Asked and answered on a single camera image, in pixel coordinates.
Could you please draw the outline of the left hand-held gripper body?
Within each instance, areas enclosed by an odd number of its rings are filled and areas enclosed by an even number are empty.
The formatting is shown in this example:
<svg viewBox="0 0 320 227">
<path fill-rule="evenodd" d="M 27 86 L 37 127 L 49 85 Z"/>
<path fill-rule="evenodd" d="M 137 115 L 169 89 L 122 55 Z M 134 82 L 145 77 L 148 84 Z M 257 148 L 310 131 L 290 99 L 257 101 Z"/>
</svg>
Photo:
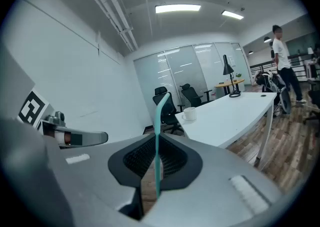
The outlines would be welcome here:
<svg viewBox="0 0 320 227">
<path fill-rule="evenodd" d="M 53 106 L 36 90 L 32 90 L 25 99 L 17 120 L 29 124 L 39 133 L 53 137 L 60 146 L 66 145 L 64 131 L 58 131 L 58 127 L 65 127 L 65 115 L 61 111 L 55 111 Z"/>
</svg>

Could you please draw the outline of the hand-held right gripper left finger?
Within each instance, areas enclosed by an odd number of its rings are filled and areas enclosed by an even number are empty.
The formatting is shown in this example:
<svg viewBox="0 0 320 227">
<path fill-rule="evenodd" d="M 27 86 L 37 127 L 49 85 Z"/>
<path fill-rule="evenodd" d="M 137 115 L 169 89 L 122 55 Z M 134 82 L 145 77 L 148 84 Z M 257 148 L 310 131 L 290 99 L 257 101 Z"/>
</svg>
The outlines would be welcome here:
<svg viewBox="0 0 320 227">
<path fill-rule="evenodd" d="M 120 184 L 110 172 L 110 157 L 122 149 L 135 150 L 154 144 L 154 135 L 95 146 L 60 149 L 57 141 L 45 136 L 45 215 L 58 227 L 144 227 L 141 176 L 127 168 L 124 155 L 112 167 L 122 176 Z"/>
</svg>

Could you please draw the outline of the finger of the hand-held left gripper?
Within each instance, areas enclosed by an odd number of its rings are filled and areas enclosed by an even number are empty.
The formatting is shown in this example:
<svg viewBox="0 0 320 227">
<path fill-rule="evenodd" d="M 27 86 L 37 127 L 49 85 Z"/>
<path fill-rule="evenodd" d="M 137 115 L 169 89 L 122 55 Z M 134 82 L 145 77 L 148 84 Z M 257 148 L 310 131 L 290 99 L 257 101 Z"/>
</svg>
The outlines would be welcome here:
<svg viewBox="0 0 320 227">
<path fill-rule="evenodd" d="M 60 145 L 85 147 L 106 143 L 109 140 L 109 136 L 105 132 L 56 131 L 55 139 Z"/>
</svg>

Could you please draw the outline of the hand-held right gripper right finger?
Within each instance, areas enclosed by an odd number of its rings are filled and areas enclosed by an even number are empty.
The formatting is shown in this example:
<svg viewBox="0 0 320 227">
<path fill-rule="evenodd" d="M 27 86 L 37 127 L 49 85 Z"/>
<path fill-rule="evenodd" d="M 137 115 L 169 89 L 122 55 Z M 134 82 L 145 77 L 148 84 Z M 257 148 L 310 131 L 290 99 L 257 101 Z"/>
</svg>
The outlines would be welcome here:
<svg viewBox="0 0 320 227">
<path fill-rule="evenodd" d="M 150 227 L 258 227 L 283 196 L 277 185 L 231 151 L 170 134 L 195 150 L 202 169 L 186 188 L 161 192 L 141 223 Z"/>
</svg>

